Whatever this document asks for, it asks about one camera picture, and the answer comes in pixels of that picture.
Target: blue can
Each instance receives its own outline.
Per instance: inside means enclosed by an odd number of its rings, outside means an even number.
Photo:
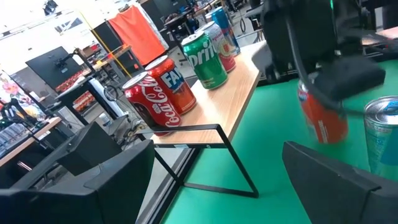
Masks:
[[[224,12],[224,9],[220,6],[216,9],[210,11],[206,18],[211,18],[223,31],[223,34],[228,41],[229,45],[232,46],[232,52],[234,55],[241,53],[241,49],[239,48],[238,41],[236,41],[234,32],[232,31],[231,26],[229,25],[228,18]]]

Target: wooden tabletop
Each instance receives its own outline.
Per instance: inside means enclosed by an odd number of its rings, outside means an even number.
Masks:
[[[377,33],[380,35],[386,36],[388,38],[395,39],[395,38],[398,38],[398,27],[386,29],[386,30],[383,30],[383,31],[380,31]],[[367,39],[362,40],[363,45],[371,45],[371,44],[376,44],[376,43],[377,43],[377,41],[375,41],[375,40],[367,40]]]
[[[55,117],[47,120],[49,122],[46,126],[44,126],[40,131],[38,131],[35,134],[35,137],[39,138],[41,135],[45,134],[48,130],[52,129],[55,125],[57,125],[59,122],[61,122],[61,118]],[[26,141],[24,141],[22,144],[20,144],[18,147],[16,147],[13,151],[11,151],[9,154],[4,156],[3,158],[0,159],[0,166],[3,166],[6,162],[10,161],[12,158],[16,157],[20,152],[22,152],[24,149],[26,149],[28,146],[30,146],[33,142],[35,142],[34,138],[29,138]]]
[[[215,90],[206,90],[197,81],[192,92],[197,105],[182,116],[182,125],[220,124],[225,134],[232,140],[242,115],[259,81],[259,70],[251,57],[266,44],[265,41],[241,48],[235,57],[236,68],[228,74],[227,82]],[[186,131],[164,137],[153,136],[155,144],[221,143],[215,130]]]
[[[130,49],[131,49],[131,46],[123,46],[121,50],[119,50],[117,53],[115,53],[113,55],[113,57],[106,59],[104,62],[102,62],[100,64],[93,65],[93,68],[96,71],[98,71],[100,68],[102,68],[103,66],[111,63],[112,61],[114,61],[115,58],[120,57],[122,54],[126,53]],[[91,70],[90,69],[86,69],[86,70],[83,71],[82,75],[86,76],[86,75],[89,75],[90,73],[91,73]]]

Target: computer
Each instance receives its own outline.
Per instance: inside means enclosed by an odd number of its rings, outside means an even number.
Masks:
[[[59,85],[81,70],[80,65],[74,59],[67,60],[61,67],[59,66],[60,59],[68,55],[68,52],[63,47],[57,47],[27,61],[26,64],[55,90]]]

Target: coca-cola can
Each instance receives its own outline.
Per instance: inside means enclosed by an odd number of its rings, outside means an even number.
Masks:
[[[147,72],[142,72],[127,81],[122,89],[148,127],[173,128],[181,125],[181,116],[174,109],[162,87]],[[170,133],[155,133],[157,136],[166,134]]]

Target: red curtain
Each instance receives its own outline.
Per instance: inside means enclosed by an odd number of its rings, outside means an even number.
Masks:
[[[156,34],[138,8],[131,6],[109,20],[124,44],[130,45],[142,65],[155,60],[165,52]]]

